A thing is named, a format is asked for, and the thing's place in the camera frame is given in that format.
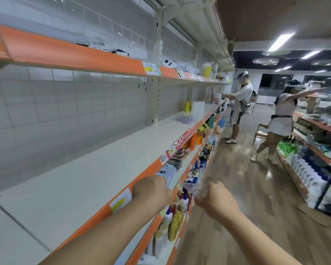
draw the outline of dark ceiling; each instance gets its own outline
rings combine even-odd
[[[224,32],[235,41],[331,38],[331,0],[217,0]]]
[[[292,66],[290,70],[296,71],[317,71],[327,70],[331,71],[331,66],[315,66],[313,62],[318,60],[331,60],[331,50],[325,50],[309,59],[302,60],[301,57],[306,55],[309,51],[291,51],[291,53],[282,56],[263,56],[262,51],[234,51],[233,57],[238,69],[263,69],[263,70],[277,70],[285,66]],[[278,58],[280,61],[274,66],[264,66],[253,63],[254,59],[258,58]]]

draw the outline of window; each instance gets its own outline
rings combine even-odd
[[[322,87],[331,87],[331,76],[305,75],[303,83],[307,83],[309,81],[322,81],[325,82],[322,84]]]
[[[258,95],[260,96],[279,96],[284,86],[289,80],[292,80],[293,75],[276,75],[264,73],[261,77]]]

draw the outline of round ceiling lamp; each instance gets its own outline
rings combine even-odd
[[[284,56],[289,54],[291,51],[290,50],[276,50],[276,51],[264,51],[262,52],[262,55],[264,56]]]
[[[311,62],[313,66],[331,66],[331,59],[324,59],[324,60],[314,60]]]
[[[278,64],[279,61],[280,61],[279,59],[264,57],[264,58],[261,58],[261,59],[254,59],[253,63],[261,64],[261,65],[264,65],[264,66],[275,66],[275,65]]]

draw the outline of gray shorts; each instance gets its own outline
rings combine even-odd
[[[243,116],[244,112],[238,112],[238,111],[231,111],[230,112],[230,123],[232,125],[238,125],[240,123],[240,119]]]

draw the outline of man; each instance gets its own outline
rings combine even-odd
[[[240,118],[248,108],[246,105],[250,103],[251,94],[253,92],[253,86],[249,80],[249,73],[247,71],[239,74],[237,79],[241,85],[239,92],[235,94],[222,94],[222,98],[234,99],[233,108],[230,112],[230,123],[233,125],[232,135],[230,137],[225,137],[225,142],[228,144],[236,144]]]

